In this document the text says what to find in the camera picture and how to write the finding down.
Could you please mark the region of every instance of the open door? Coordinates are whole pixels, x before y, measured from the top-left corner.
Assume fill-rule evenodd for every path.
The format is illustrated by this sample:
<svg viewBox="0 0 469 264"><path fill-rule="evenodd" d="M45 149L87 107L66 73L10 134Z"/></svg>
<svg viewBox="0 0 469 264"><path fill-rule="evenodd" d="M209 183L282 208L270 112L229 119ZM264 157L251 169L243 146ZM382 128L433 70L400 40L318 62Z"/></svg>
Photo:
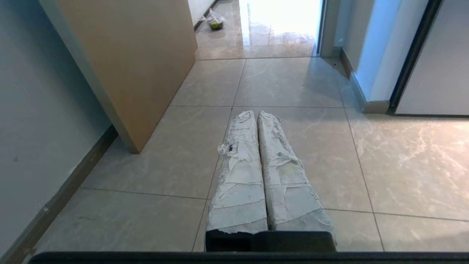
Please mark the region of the open door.
<svg viewBox="0 0 469 264"><path fill-rule="evenodd" d="M187 1L40 0L132 153L139 153L195 62Z"/></svg>

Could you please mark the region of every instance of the white wall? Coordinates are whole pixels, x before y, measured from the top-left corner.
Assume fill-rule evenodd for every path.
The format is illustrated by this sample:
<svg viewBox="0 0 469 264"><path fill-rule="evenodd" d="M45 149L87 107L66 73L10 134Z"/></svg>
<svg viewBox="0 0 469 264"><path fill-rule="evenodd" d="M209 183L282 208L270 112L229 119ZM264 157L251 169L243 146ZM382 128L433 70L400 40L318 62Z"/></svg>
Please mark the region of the white wall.
<svg viewBox="0 0 469 264"><path fill-rule="evenodd" d="M360 53L369 1L353 2L344 51L352 66L359 58L354 75L367 101L390 100L427 3L375 0Z"/></svg>
<svg viewBox="0 0 469 264"><path fill-rule="evenodd" d="M357 70L375 0L351 0L351 3L343 50L353 70Z"/></svg>
<svg viewBox="0 0 469 264"><path fill-rule="evenodd" d="M428 0L401 2L370 101L388 101L391 98L427 3Z"/></svg>
<svg viewBox="0 0 469 264"><path fill-rule="evenodd" d="M204 15L208 7L213 3L213 0L187 0L189 3L190 16L192 17L192 24L196 24L201 16Z"/></svg>
<svg viewBox="0 0 469 264"><path fill-rule="evenodd" d="M350 10L352 9L353 0L341 0L339 6L339 15L337 18L337 27L335 29L334 46L343 47L347 37Z"/></svg>
<svg viewBox="0 0 469 264"><path fill-rule="evenodd" d="M0 0L0 256L110 126L37 1Z"/></svg>
<svg viewBox="0 0 469 264"><path fill-rule="evenodd" d="M358 69L355 72L355 77L368 101L391 36L400 3L401 0L375 0L373 5L362 55Z"/></svg>
<svg viewBox="0 0 469 264"><path fill-rule="evenodd" d="M469 1L443 1L404 89L397 114L469 115L468 14Z"/></svg>

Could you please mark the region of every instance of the black door frame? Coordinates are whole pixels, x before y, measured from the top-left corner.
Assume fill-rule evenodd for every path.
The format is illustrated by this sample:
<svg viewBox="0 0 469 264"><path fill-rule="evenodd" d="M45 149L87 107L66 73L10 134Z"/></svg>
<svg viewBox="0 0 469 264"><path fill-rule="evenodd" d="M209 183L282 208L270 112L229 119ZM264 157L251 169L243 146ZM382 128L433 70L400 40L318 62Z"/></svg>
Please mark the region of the black door frame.
<svg viewBox="0 0 469 264"><path fill-rule="evenodd" d="M321 13L319 14L319 33L318 33L318 45L316 47L316 54L321 54L322 40L324 33L324 20L326 12L327 0L321 0Z"/></svg>
<svg viewBox="0 0 469 264"><path fill-rule="evenodd" d="M391 95L388 110L389 114L394 114L396 112L396 108L399 105L399 101L401 100L402 94L404 93L405 87L410 78L410 74L412 73L415 67L415 63L417 62L418 57L420 56L422 47L424 46L425 41L427 40L428 33L430 32L431 26L435 21L435 18L438 14L438 10L442 2L443 0L428 1L427 7L424 11L424 15L422 16L422 20L418 26L417 32L415 33L412 45L410 46L409 53L407 54L401 73L399 74L399 78L397 79L396 86L394 87L393 95Z"/></svg>

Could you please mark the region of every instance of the tile floor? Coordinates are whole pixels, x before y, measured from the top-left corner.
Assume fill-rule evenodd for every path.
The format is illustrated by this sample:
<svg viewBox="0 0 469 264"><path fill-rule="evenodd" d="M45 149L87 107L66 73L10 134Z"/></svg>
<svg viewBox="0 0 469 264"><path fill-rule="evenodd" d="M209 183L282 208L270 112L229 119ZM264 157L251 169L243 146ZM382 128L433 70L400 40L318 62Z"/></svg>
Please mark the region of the tile floor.
<svg viewBox="0 0 469 264"><path fill-rule="evenodd" d="M118 138L37 244L202 251L217 145L243 110L278 115L339 251L469 251L469 122L364 115L336 59L197 61L139 155Z"/></svg>
<svg viewBox="0 0 469 264"><path fill-rule="evenodd" d="M197 59L311 57L321 0L219 0L213 10L226 18L212 31L196 31Z"/></svg>

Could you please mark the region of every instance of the baseboard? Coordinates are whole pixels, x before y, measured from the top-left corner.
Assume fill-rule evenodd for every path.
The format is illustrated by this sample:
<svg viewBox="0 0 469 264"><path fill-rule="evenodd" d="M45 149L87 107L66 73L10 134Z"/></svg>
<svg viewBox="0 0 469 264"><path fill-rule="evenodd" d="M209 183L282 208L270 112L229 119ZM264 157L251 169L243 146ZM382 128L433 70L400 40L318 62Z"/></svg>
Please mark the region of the baseboard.
<svg viewBox="0 0 469 264"><path fill-rule="evenodd" d="M339 58L342 66L344 67L345 73L347 74L347 77L350 78L350 73L354 70L352 68L352 64L350 64L350 61L348 60L347 54L345 54L342 48L340 48Z"/></svg>
<svg viewBox="0 0 469 264"><path fill-rule="evenodd" d="M363 94L363 90L356 79L352 65L343 49L340 49L339 58L345 69L345 73L350 80L355 97L358 99L358 105L361 112L365 114L386 114L389 109L389 101L367 101Z"/></svg>
<svg viewBox="0 0 469 264"><path fill-rule="evenodd" d="M36 243L116 138L117 131L111 125L77 165L57 194L44 205L41 211L1 257L1 264L21 263L29 253L33 253Z"/></svg>
<svg viewBox="0 0 469 264"><path fill-rule="evenodd" d="M214 0L212 2L212 4L207 8L207 10L205 11L204 13L204 16L207 16L208 13L210 12L210 9L215 7L215 5L217 4L218 0ZM202 24L203 21L197 21L197 23L194 25L194 31L197 31L197 29L199 28L199 26Z"/></svg>
<svg viewBox="0 0 469 264"><path fill-rule="evenodd" d="M333 46L332 47L332 58L340 58L340 52L342 47Z"/></svg>

